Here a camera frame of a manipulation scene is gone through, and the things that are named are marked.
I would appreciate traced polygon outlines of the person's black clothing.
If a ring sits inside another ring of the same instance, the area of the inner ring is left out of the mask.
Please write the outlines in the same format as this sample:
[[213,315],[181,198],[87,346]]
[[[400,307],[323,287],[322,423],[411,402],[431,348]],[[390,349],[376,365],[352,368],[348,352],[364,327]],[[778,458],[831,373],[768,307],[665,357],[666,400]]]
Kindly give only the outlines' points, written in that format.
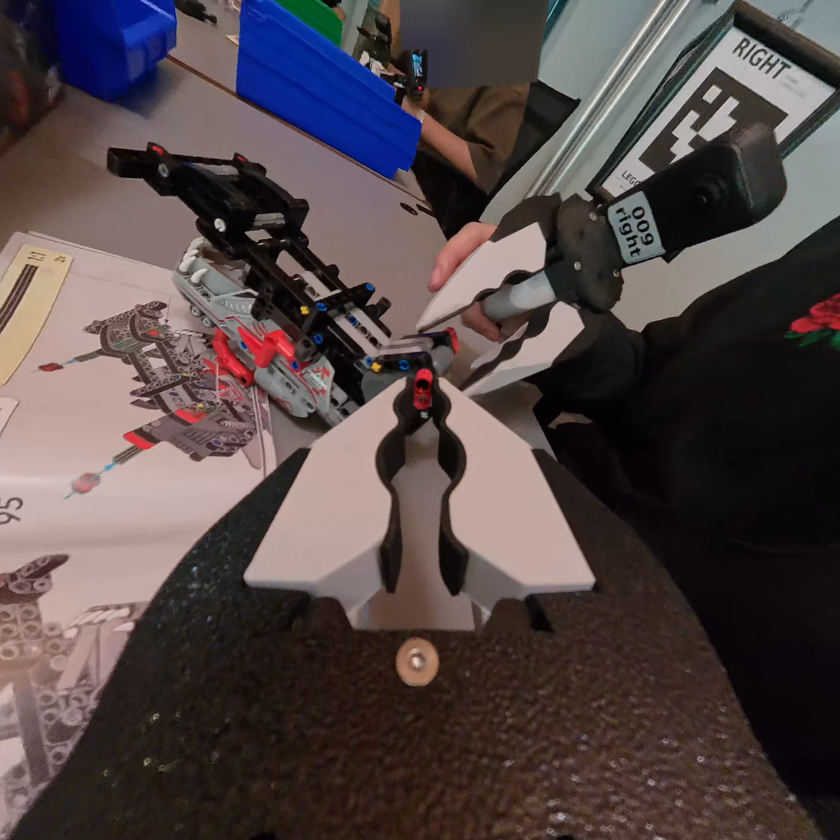
[[634,394],[545,427],[666,567],[784,780],[835,799],[838,292],[836,217],[667,318]]

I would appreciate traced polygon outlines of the small blue storage bin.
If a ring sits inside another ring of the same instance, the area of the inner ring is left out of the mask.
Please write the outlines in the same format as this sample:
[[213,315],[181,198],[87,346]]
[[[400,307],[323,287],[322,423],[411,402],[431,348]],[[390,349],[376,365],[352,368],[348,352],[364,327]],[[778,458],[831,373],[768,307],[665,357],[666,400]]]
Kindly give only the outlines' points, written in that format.
[[146,82],[176,45],[172,1],[55,1],[66,83],[106,102]]

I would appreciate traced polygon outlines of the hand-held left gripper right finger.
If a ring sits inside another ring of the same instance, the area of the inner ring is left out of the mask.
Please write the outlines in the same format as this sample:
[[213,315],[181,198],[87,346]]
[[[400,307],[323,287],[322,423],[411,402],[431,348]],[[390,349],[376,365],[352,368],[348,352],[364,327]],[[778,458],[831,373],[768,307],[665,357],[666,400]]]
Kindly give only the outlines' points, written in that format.
[[559,465],[454,385],[436,382],[437,461],[449,478],[439,567],[476,629],[502,601],[592,592],[595,575],[550,484]]

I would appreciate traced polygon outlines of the person's right hand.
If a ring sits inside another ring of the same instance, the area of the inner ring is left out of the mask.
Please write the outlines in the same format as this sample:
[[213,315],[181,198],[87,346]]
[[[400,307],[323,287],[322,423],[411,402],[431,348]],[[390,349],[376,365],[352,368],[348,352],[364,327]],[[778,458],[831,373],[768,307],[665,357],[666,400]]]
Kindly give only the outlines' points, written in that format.
[[[483,246],[496,230],[497,226],[494,224],[479,222],[464,226],[437,255],[432,276],[427,284],[428,291],[436,295],[444,288],[457,268],[480,246]],[[488,318],[481,302],[476,302],[471,308],[461,312],[460,318],[466,328],[477,332],[489,341],[494,343],[503,341],[501,327],[498,322]]]

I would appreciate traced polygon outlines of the silver metal pole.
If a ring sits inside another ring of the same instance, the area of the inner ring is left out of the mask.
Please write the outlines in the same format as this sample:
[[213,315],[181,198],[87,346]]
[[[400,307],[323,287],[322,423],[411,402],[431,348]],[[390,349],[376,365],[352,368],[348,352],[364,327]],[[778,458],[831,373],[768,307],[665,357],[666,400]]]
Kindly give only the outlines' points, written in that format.
[[542,49],[539,79],[580,104],[538,152],[526,197],[553,193],[586,167],[622,100],[698,2],[568,2]]

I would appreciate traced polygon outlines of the large blue storage bin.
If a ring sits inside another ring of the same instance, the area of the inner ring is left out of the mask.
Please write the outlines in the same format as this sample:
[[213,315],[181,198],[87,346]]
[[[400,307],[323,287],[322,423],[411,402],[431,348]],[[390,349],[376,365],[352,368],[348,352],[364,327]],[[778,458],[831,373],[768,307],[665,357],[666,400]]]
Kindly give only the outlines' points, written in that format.
[[385,178],[414,163],[421,123],[394,87],[277,2],[241,5],[236,92]]

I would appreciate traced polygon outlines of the open instruction booklet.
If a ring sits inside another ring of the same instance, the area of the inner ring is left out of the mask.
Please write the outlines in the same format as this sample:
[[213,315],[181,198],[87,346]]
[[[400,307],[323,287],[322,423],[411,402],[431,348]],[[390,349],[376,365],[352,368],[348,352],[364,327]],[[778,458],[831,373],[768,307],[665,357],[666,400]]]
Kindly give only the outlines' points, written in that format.
[[142,614],[277,466],[267,398],[166,269],[2,249],[1,817],[63,769]]

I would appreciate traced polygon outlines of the black toy set box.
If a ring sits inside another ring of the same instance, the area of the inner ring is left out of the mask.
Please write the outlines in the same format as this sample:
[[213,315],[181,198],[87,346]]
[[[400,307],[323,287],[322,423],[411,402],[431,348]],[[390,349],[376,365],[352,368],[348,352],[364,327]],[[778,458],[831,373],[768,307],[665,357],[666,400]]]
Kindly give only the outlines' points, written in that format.
[[2,154],[56,106],[63,90],[55,3],[2,1]]

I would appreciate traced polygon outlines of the person's right forearm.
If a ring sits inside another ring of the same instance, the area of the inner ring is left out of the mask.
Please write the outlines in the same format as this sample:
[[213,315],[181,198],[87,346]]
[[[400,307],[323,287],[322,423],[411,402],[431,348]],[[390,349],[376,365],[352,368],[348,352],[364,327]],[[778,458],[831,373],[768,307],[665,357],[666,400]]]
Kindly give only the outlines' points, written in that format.
[[540,393],[533,413],[542,427],[562,414],[597,415],[634,394],[668,342],[669,319],[636,331],[611,312],[580,315],[582,332],[529,380]]

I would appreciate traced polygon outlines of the black framed marker sign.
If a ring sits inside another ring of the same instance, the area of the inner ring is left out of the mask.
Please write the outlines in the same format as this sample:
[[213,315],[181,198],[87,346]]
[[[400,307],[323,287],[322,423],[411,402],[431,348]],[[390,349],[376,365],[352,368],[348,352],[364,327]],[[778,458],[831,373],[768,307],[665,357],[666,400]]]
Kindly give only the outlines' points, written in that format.
[[838,36],[804,34],[804,19],[730,2],[680,51],[586,191],[610,202],[755,123],[789,155],[838,110]]

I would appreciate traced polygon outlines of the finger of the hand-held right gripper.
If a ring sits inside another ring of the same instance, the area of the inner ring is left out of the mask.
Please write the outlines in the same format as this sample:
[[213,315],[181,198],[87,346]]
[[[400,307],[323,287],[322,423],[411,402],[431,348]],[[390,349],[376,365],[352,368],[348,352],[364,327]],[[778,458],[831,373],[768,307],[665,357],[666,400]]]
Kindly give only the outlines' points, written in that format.
[[482,297],[502,288],[511,277],[530,277],[545,267],[547,240],[534,222],[498,241],[487,240],[452,272],[416,323],[419,332],[430,331],[470,308]]
[[512,336],[472,364],[463,393],[482,396],[548,370],[584,326],[581,310],[568,303],[537,310]]

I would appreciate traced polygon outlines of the black grey toy truck chassis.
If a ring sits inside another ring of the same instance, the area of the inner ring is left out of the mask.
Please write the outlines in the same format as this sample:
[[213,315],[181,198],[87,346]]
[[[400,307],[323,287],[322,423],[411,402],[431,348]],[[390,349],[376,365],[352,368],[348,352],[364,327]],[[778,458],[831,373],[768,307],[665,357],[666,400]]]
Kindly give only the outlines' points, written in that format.
[[224,369],[262,389],[288,415],[339,424],[386,387],[455,355],[442,330],[393,338],[390,301],[366,281],[349,287],[311,250],[307,201],[242,154],[174,154],[158,143],[111,147],[112,175],[173,197],[199,236],[173,273],[194,317],[214,331]]

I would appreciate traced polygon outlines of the green storage bin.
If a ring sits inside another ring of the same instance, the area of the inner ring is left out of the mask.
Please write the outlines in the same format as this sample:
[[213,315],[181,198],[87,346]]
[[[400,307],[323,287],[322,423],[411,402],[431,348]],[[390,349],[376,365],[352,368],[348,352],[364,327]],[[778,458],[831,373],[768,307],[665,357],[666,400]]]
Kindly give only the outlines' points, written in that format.
[[341,47],[346,15],[342,1],[276,1],[289,14]]

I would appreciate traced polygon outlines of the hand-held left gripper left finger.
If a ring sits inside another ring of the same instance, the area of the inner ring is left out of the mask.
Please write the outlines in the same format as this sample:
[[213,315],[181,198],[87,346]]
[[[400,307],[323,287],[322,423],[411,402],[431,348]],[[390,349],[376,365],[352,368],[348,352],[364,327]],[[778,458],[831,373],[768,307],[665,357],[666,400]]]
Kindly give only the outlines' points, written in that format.
[[397,428],[395,399],[405,380],[315,440],[244,574],[255,589],[303,592],[338,601],[354,628],[385,588],[379,548],[392,493],[375,456]]

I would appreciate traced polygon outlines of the grey desk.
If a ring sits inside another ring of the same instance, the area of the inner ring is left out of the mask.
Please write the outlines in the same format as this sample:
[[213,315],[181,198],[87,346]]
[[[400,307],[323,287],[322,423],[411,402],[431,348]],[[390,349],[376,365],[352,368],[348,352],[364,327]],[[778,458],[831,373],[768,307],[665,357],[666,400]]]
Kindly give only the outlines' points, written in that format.
[[[46,236],[168,270],[174,283],[172,276],[175,269],[189,244],[199,236],[194,214],[177,199],[160,196],[143,181],[123,180],[112,175],[106,162],[111,146],[133,145],[144,148],[145,132],[156,128],[161,118],[154,117],[151,121],[141,119],[134,112],[125,113],[119,107],[108,106],[79,92],[72,93],[69,100],[68,104],[62,104],[56,114],[48,117],[19,147],[9,151],[2,158],[3,246],[15,233]],[[227,159],[233,155],[232,152],[220,155],[219,151],[226,140],[224,135],[234,132],[237,145],[251,151],[253,143],[245,138],[245,129],[242,128],[241,122],[234,120],[231,125],[232,128],[229,128],[228,122],[211,114],[207,118],[200,117],[196,127],[177,129],[176,136],[168,132],[165,138],[174,140],[174,146],[182,145],[184,140],[193,146],[188,151],[170,150],[174,154],[215,155],[217,158]],[[395,291],[398,286],[395,278],[388,279],[373,272],[358,274],[357,279],[374,280],[374,298],[383,296],[385,292]],[[175,284],[173,285],[175,292],[186,303]],[[419,319],[413,309],[409,312],[409,316],[399,323],[393,338],[409,335],[407,326]],[[199,318],[198,321],[205,329],[210,329]],[[214,337],[214,330],[210,330],[213,333],[213,347],[216,351],[218,338]],[[459,345],[458,354],[452,364],[459,366],[466,360],[468,347],[469,341]],[[223,371],[226,371],[217,355],[216,361],[220,363]],[[231,375],[241,385],[256,387],[267,398],[277,465],[266,478],[273,476],[278,479],[280,474],[277,468],[283,466],[290,468],[292,483],[308,448],[336,425],[331,427],[319,416],[290,416],[257,385],[248,385],[235,374]],[[385,541],[378,552],[385,588],[377,594],[394,592],[401,588],[396,582],[400,577],[398,568],[401,561],[406,560],[418,548],[422,548],[423,542],[428,543],[430,550],[427,564],[440,572],[440,509],[449,478],[438,463],[438,430],[434,423],[434,399],[427,416],[421,416],[415,410],[414,377],[415,375],[407,375],[398,379],[405,380],[406,387],[394,402],[397,428],[383,439],[375,456],[379,475],[385,479],[386,486],[392,493],[391,520]],[[446,378],[448,374],[434,374],[434,397],[436,382]],[[255,537],[257,545],[255,548],[245,549],[240,554],[240,559],[245,562],[245,570],[233,572],[234,581],[232,584],[223,585],[223,594],[231,595],[235,589],[241,587],[246,595],[280,593],[280,590],[249,587],[244,582],[244,574],[281,502],[269,504],[266,526],[246,524],[238,527],[239,534]],[[385,569],[389,562],[395,563],[397,569],[394,572]],[[153,599],[161,593],[162,585]]]

